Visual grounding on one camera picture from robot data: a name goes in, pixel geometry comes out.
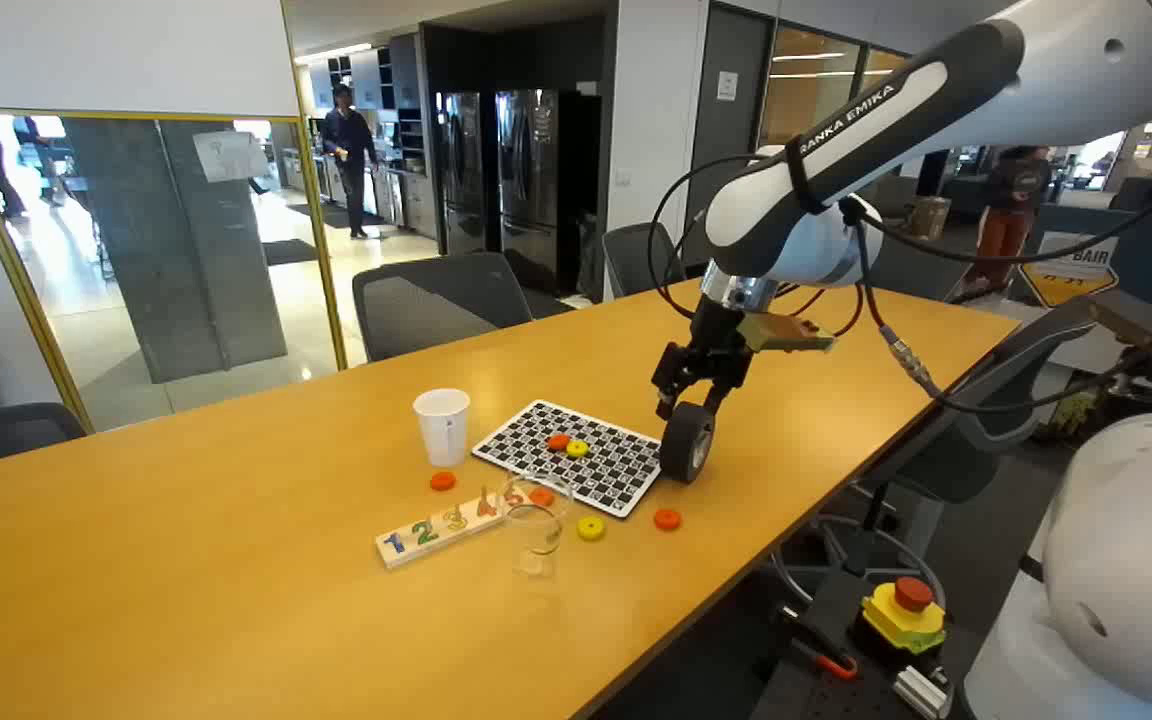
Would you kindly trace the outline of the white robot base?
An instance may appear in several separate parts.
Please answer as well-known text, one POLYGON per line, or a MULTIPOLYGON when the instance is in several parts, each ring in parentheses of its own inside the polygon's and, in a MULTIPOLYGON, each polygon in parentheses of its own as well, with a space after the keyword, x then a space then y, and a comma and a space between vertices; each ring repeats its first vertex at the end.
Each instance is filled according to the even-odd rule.
POLYGON ((1152 720, 1152 412, 1066 462, 963 702, 974 720, 1152 720))

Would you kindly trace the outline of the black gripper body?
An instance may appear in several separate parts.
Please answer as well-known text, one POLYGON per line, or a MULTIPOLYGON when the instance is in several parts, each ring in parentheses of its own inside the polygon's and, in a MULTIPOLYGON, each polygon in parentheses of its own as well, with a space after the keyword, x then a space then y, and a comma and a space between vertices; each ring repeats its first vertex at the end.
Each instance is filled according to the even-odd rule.
POLYGON ((710 299, 696 304, 683 344, 667 344, 650 372, 654 392, 710 384, 743 384, 752 347, 738 335, 738 312, 710 299))

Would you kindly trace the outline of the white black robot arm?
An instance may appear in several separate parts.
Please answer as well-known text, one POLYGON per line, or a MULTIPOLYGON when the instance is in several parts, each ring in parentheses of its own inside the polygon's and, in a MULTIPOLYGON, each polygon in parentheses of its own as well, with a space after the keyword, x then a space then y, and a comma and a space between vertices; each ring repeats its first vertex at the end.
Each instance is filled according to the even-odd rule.
POLYGON ((736 326, 775 284, 851 284, 856 242, 840 202, 908 156, 963 146, 1082 146, 1152 121, 1152 0, 1012 0, 912 56, 770 156, 738 170, 705 210, 705 281, 690 341, 667 344, 654 416, 688 412, 707 382, 715 412, 743 384, 752 347, 736 326))

